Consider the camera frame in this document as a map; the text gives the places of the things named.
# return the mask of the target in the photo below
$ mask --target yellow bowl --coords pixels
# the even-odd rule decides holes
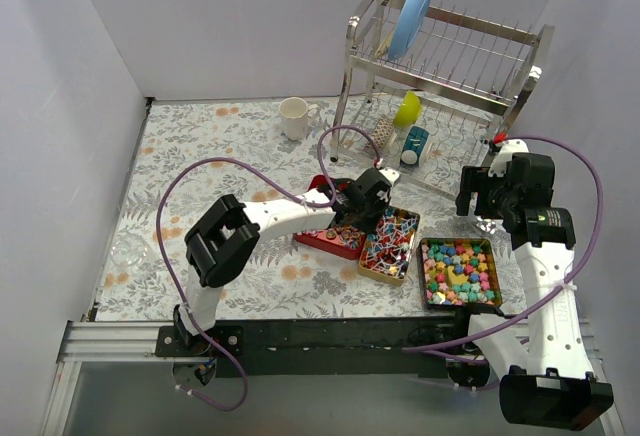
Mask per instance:
[[[415,123],[420,116],[421,110],[420,99],[416,96],[416,93],[407,91],[402,105],[398,108],[398,113],[393,120],[393,125],[404,128]]]

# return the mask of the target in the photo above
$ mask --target white mug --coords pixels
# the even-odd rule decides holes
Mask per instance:
[[[316,114],[309,116],[310,111]],[[287,98],[280,103],[280,127],[285,136],[293,141],[307,137],[309,120],[320,114],[317,104],[308,105],[302,98]]]

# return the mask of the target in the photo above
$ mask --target metal dish rack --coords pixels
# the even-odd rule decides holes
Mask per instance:
[[[393,119],[408,90],[416,92],[422,114],[415,124],[429,132],[426,160],[418,167],[400,163],[410,127],[396,130],[383,157],[411,182],[453,197],[462,167],[483,159],[486,164],[486,141],[508,131],[527,102],[542,74],[554,28],[545,25],[536,34],[531,26],[510,27],[440,4],[429,8],[406,56],[389,61],[385,43],[388,47],[404,2],[362,0],[349,19],[344,79],[333,124],[343,124],[348,107],[355,114],[344,123],[371,131],[380,118]],[[355,96],[348,104],[354,69],[367,75],[357,109]],[[337,161],[340,152],[371,157],[368,149],[362,136],[336,131],[331,159]]]

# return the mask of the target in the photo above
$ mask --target blue plate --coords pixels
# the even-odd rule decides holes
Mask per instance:
[[[431,0],[407,0],[402,7],[396,29],[391,38],[387,59],[402,58],[418,35]]]

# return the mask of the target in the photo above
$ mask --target red box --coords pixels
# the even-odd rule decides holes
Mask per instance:
[[[321,184],[326,183],[326,181],[327,180],[324,175],[318,174],[311,180],[309,189],[320,186]],[[357,238],[348,238],[347,241],[351,241],[350,246],[347,246],[345,239],[342,237],[342,234],[345,230],[348,230],[349,232],[360,233],[360,236]],[[328,231],[333,231],[335,233],[335,238],[327,238]],[[336,256],[340,256],[341,258],[349,259],[351,261],[355,261],[360,257],[360,253],[362,252],[362,248],[364,247],[366,238],[367,235],[365,233],[349,226],[336,226],[330,229],[316,231],[315,234],[314,232],[306,231],[302,234],[295,234],[293,236],[293,239],[295,239],[299,243],[306,244],[307,246],[311,246],[312,248],[317,248],[322,251],[326,251],[327,253],[335,254]]]

